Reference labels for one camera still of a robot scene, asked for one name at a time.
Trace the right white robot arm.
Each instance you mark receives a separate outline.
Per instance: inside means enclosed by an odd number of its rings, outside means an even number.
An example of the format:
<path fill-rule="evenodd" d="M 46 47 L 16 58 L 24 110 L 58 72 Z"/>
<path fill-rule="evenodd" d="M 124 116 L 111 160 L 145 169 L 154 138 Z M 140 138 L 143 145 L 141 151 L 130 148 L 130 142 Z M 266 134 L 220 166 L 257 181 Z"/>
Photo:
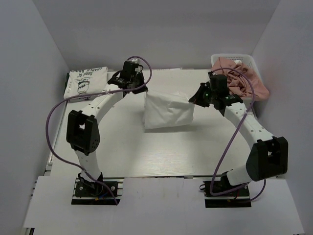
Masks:
<path fill-rule="evenodd" d="M 217 183 L 210 185 L 213 195 L 233 195 L 252 181 L 260 181 L 288 171 L 289 144 L 284 137 L 275 137 L 249 111 L 243 100 L 230 94 L 227 77 L 209 72 L 209 81 L 201 83 L 189 102 L 201 107 L 213 107 L 235 127 L 250 148 L 243 166 L 223 173 Z"/>

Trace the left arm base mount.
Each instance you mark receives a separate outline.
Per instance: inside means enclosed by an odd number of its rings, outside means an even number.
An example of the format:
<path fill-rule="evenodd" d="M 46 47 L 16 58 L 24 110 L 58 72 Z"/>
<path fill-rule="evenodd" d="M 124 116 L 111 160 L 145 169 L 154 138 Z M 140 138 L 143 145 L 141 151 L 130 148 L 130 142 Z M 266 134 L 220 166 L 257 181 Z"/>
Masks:
<path fill-rule="evenodd" d="M 80 175 L 79 173 L 75 179 L 71 199 L 72 205 L 116 206 L 119 204 L 123 193 L 124 178 L 103 178 L 103 183 L 110 188 L 115 201 L 105 186 L 92 182 L 96 187 L 90 187 L 88 182 L 82 182 Z"/>

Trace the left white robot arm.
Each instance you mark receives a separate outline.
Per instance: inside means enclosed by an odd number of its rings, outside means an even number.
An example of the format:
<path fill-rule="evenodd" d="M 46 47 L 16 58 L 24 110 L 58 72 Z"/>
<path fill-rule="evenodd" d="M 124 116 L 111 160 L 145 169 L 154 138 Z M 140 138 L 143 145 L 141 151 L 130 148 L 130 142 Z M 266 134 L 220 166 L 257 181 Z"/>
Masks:
<path fill-rule="evenodd" d="M 97 96 L 80 111 L 72 110 L 67 120 L 66 140 L 78 157 L 83 168 L 79 180 L 87 185 L 92 195 L 103 191 L 102 172 L 99 169 L 96 149 L 100 144 L 98 125 L 104 115 L 126 94 L 148 91 L 144 85 L 143 66 L 134 61 L 125 61 L 123 69 L 113 74 L 105 85 L 104 95 Z"/>

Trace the pink t-shirt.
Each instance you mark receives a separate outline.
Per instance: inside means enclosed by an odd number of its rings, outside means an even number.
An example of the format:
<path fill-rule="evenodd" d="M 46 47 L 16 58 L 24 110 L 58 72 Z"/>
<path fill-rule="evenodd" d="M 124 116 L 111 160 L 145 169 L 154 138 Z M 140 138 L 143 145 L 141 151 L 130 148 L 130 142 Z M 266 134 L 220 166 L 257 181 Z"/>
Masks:
<path fill-rule="evenodd" d="M 231 94 L 237 94 L 242 99 L 253 98 L 251 86 L 249 82 L 240 74 L 242 73 L 253 86 L 255 101 L 262 101 L 269 98 L 269 91 L 263 85 L 259 75 L 253 68 L 250 68 L 245 63 L 236 63 L 231 59 L 219 57 L 213 64 L 212 70 L 220 68 L 224 68 L 224 70 L 217 70 L 215 73 L 222 74 L 227 77 L 227 85 Z"/>

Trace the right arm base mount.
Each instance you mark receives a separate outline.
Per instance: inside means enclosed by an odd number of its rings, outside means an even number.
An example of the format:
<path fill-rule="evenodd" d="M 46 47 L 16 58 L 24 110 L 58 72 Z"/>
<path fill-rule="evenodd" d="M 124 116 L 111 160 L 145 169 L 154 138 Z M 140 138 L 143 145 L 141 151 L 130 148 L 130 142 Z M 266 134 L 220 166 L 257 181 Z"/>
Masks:
<path fill-rule="evenodd" d="M 207 209 L 221 208 L 250 208 L 250 193 L 247 184 L 232 186 L 226 178 L 226 173 L 212 178 L 206 178 L 199 186 L 204 193 L 205 207 Z"/>

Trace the white graphic t-shirt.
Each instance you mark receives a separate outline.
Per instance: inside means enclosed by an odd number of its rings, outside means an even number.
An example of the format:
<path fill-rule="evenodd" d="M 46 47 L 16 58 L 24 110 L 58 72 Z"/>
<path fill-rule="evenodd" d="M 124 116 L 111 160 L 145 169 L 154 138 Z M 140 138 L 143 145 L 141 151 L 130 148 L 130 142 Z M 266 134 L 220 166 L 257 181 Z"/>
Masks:
<path fill-rule="evenodd" d="M 185 126 L 194 119 L 195 105 L 186 94 L 148 91 L 145 94 L 143 124 L 146 130 Z"/>

